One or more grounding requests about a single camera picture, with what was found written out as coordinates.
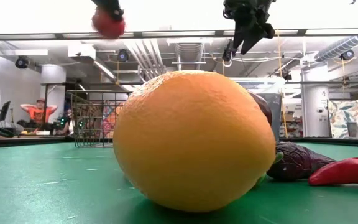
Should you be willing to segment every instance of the metal basket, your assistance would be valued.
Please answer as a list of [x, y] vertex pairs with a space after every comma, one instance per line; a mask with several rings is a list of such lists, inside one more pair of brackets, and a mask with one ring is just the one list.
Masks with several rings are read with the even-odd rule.
[[[131, 91], [70, 90], [76, 147], [112, 147], [119, 112]], [[90, 100], [80, 97], [86, 93]]]

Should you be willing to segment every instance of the white column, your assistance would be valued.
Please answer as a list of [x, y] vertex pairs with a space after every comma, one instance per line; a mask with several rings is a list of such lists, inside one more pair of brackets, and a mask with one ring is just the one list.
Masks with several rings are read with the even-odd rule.
[[[66, 69], [59, 65], [43, 65], [41, 83], [63, 83], [66, 81]], [[51, 85], [48, 87], [47, 105], [58, 106], [56, 112], [49, 117], [49, 123], [54, 122], [64, 113], [66, 87]], [[45, 86], [41, 86], [40, 97], [45, 98]]]
[[[304, 70], [302, 81], [328, 81], [328, 67]], [[329, 116], [327, 100], [329, 90], [326, 84], [302, 85], [303, 132], [304, 137], [329, 137]]]

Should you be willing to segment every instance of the red ball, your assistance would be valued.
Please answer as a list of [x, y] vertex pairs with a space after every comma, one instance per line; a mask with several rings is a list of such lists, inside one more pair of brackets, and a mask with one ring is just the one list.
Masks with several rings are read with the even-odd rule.
[[118, 39], [125, 32], [125, 21], [115, 21], [103, 9], [96, 9], [92, 17], [93, 27], [104, 37]]

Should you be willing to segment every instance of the green table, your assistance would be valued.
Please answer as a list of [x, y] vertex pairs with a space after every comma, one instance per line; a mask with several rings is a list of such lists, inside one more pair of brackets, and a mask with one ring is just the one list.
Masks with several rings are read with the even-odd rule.
[[[303, 144], [335, 159], [358, 147]], [[309, 187], [266, 180], [217, 212], [195, 215], [147, 200], [110, 149], [73, 143], [0, 148], [0, 223], [358, 224], [358, 185]]]

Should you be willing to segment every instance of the red chili pepper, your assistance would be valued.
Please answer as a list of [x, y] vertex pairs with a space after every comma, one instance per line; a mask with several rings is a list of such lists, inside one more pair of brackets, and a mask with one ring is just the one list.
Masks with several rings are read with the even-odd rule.
[[309, 177], [309, 184], [312, 186], [358, 184], [358, 157], [332, 162], [318, 169]]

